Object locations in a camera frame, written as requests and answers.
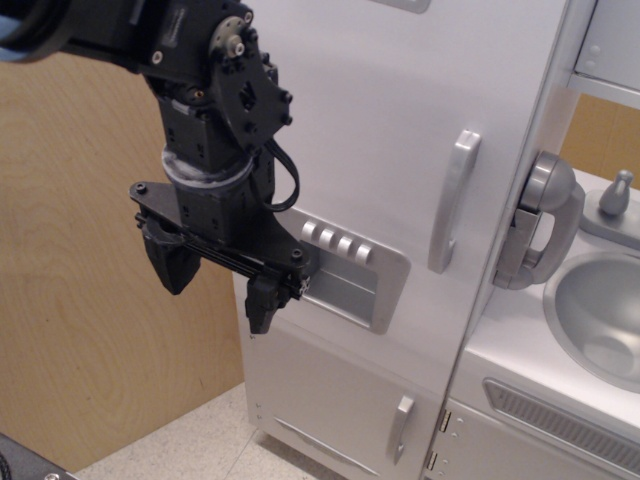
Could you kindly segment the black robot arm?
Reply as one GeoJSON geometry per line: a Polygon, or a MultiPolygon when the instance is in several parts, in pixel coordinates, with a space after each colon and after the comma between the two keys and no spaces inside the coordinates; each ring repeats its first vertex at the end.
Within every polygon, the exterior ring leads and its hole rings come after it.
{"type": "Polygon", "coordinates": [[[253,19],[239,1],[5,1],[1,58],[64,52],[143,76],[161,113],[167,177],[130,189],[147,256],[172,294],[203,260],[245,276],[250,330],[264,334],[306,291],[309,257],[277,220],[295,203],[273,199],[276,167],[297,174],[275,141],[292,96],[253,19]]]}

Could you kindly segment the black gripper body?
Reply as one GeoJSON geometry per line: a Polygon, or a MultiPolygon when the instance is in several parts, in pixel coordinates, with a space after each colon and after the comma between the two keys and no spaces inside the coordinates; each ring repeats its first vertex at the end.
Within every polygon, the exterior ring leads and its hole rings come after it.
{"type": "Polygon", "coordinates": [[[308,289],[309,254],[274,213],[258,206],[247,184],[216,193],[137,182],[129,195],[139,205],[141,231],[148,219],[155,219],[165,230],[182,235],[201,259],[248,278],[275,278],[295,299],[308,289]]]}

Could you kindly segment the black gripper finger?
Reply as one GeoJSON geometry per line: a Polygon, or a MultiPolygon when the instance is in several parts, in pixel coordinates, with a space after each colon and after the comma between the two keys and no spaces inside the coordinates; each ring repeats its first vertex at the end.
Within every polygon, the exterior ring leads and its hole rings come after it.
{"type": "Polygon", "coordinates": [[[178,232],[165,230],[155,219],[142,227],[147,257],[162,285],[172,295],[179,295],[194,279],[201,266],[201,257],[186,245],[178,232]]]}
{"type": "Polygon", "coordinates": [[[263,275],[247,283],[245,311],[253,335],[266,334],[275,312],[284,308],[290,299],[289,291],[276,279],[263,275]]]}

